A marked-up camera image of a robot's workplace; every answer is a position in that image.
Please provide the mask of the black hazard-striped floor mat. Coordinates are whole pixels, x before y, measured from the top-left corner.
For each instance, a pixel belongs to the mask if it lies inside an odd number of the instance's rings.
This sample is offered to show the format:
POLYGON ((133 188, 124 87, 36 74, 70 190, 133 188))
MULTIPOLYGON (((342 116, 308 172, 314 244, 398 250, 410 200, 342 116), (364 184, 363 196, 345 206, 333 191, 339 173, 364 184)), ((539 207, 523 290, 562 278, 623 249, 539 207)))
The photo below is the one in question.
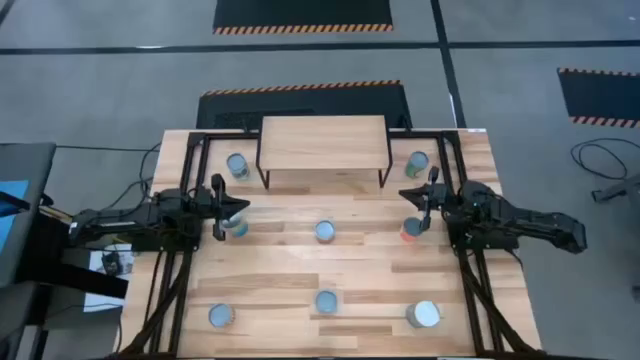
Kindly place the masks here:
POLYGON ((215 35, 390 32, 390 0, 217 0, 215 35))
POLYGON ((398 80, 211 90, 199 99, 198 129, 256 130, 265 116, 382 115, 390 128, 410 128, 398 80))
POLYGON ((558 68, 573 124, 640 129, 640 73, 558 68))

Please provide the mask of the wide tin can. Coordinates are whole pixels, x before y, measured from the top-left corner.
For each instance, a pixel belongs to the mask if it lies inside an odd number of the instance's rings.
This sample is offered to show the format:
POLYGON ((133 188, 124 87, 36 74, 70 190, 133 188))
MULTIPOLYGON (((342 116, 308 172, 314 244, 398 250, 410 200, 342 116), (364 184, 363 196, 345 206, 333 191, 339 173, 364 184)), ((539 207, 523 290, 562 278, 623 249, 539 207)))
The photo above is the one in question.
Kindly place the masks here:
POLYGON ((429 328, 440 322, 441 315, 432 301, 423 300, 410 304, 406 308, 405 318, 414 328, 429 328))

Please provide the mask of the white green labelled can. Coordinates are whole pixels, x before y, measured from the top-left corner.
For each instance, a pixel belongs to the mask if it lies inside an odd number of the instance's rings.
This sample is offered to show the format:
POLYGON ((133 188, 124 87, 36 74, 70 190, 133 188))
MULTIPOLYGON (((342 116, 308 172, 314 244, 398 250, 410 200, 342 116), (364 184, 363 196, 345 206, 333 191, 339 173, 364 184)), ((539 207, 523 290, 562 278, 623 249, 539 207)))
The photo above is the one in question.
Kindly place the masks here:
POLYGON ((228 156, 226 161, 230 174, 235 179, 247 179, 249 177, 250 169, 245 157, 240 153, 232 153, 228 156))

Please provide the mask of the green smiley face can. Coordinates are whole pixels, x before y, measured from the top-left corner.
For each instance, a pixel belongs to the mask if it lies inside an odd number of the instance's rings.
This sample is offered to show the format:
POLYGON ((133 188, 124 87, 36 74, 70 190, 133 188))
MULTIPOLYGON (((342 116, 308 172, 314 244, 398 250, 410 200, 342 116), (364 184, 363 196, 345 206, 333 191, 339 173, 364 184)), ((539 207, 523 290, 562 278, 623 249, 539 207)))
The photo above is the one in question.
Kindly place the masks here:
POLYGON ((429 157, 422 151, 412 152, 406 163, 404 173, 409 178, 418 178, 429 166, 429 157))

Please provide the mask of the tall cherries can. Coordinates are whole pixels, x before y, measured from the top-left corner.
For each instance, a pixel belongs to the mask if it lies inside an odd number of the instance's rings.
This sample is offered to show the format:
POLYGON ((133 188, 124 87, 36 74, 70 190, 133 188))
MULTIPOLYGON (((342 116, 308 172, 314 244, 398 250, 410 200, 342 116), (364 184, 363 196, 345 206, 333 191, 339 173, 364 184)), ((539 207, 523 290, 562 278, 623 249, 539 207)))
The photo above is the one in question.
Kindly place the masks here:
POLYGON ((241 213, 236 213, 229 219, 222 220, 221 227, 227 234, 233 237, 242 237, 249 230, 248 223, 241 213))

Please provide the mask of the black bench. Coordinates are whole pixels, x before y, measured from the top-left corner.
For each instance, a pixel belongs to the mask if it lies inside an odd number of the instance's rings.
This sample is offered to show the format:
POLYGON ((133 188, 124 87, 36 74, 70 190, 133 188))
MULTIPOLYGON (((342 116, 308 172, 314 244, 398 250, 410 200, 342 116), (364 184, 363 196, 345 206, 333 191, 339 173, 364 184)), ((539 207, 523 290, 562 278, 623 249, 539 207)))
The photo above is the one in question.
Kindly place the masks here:
POLYGON ((62 286, 123 299, 128 281, 62 261, 68 243, 69 226, 58 219, 38 214, 27 232, 16 279, 62 286))

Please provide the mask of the wooden shelf black metal legs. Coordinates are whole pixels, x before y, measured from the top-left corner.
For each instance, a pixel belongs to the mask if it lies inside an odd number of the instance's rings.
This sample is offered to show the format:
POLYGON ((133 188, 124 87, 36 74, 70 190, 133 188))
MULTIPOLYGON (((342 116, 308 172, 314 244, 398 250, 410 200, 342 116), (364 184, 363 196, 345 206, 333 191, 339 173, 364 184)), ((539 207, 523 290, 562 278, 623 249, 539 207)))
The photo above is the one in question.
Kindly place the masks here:
POLYGON ((266 116, 255 166, 265 188, 273 171, 376 170, 384 187, 393 166, 382 115, 266 116))

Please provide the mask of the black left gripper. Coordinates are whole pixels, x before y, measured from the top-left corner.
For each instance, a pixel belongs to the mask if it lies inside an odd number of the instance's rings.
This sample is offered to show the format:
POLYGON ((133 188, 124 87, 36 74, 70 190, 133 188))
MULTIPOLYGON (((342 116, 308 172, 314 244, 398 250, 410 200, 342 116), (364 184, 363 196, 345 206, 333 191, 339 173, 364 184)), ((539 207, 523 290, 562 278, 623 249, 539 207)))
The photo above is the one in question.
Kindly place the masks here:
POLYGON ((222 222, 249 206, 249 201, 226 194, 226 182, 216 173, 211 177, 211 188, 199 186, 195 192, 196 212, 203 219, 215 220, 213 236, 218 241, 224 241, 222 222))

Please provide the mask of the blue screen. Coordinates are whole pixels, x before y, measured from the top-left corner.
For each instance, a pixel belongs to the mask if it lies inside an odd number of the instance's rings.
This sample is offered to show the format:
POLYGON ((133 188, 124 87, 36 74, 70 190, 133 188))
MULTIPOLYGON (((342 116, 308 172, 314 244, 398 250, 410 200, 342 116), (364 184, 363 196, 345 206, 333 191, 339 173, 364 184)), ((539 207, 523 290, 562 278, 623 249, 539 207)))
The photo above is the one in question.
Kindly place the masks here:
POLYGON ((28 180, 0 181, 0 253, 3 251, 17 214, 26 212, 27 207, 10 201, 8 196, 23 200, 28 189, 28 180))

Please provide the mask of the spicy black beans can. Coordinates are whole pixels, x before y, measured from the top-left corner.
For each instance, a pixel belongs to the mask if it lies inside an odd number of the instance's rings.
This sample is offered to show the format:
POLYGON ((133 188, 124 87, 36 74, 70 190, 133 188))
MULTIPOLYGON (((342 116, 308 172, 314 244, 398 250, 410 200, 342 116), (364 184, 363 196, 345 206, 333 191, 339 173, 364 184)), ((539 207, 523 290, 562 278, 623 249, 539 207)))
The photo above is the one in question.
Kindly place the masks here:
POLYGON ((336 234, 334 224, 329 220, 322 220, 314 226, 314 235, 319 243, 330 243, 336 234))

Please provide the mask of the orange circles pattern can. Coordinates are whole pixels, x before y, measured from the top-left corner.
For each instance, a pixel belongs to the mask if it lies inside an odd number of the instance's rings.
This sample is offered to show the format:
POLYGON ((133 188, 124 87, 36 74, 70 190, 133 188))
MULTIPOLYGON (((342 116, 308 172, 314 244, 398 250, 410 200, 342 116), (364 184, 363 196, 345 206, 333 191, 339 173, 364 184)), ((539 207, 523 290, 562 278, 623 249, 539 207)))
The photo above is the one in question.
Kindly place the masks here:
POLYGON ((400 236, 406 243, 414 243, 422 235, 422 221, 417 217, 408 217, 404 220, 400 236))

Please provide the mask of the orange labelled can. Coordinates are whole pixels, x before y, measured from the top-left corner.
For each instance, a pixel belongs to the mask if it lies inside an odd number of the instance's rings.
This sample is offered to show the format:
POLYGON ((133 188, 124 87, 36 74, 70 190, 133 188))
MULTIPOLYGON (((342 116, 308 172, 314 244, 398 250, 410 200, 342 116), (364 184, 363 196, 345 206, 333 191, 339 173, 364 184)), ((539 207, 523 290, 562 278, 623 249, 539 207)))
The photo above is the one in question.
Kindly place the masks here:
POLYGON ((229 304, 217 303, 210 308, 208 319, 213 327, 224 328, 233 323, 235 311, 229 304))

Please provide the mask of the teal tuna fish can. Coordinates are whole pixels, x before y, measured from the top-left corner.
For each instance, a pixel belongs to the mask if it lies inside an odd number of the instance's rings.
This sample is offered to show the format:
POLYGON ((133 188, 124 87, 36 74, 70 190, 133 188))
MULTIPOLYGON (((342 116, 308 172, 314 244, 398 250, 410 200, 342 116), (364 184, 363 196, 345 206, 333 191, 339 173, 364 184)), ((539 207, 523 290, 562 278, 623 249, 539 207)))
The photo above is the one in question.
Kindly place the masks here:
POLYGON ((320 314, 335 314, 338 309, 338 296, 331 290, 320 290, 314 298, 315 309, 320 314))

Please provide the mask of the small black device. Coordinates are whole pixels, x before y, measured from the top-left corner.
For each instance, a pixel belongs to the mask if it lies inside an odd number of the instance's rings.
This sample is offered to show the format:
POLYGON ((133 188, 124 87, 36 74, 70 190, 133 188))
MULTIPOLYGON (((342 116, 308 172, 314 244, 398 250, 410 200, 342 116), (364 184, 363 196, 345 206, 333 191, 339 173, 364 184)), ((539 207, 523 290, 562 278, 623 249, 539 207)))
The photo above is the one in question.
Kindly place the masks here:
POLYGON ((119 276, 122 274, 122 264, 118 252, 103 253, 101 261, 106 275, 119 276))

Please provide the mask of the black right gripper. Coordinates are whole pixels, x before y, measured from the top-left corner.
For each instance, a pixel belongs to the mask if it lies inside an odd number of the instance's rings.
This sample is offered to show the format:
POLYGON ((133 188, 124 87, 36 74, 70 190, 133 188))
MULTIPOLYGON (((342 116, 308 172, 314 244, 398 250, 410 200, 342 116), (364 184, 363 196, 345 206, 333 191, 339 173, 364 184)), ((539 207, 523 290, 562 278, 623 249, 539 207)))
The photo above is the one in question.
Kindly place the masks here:
POLYGON ((418 187, 399 190, 399 195, 411 203, 421 203, 423 217, 420 223, 422 232, 431 227, 431 211, 447 211, 455 203, 453 191, 444 183, 438 183, 440 169, 432 167, 428 173, 428 181, 418 187))

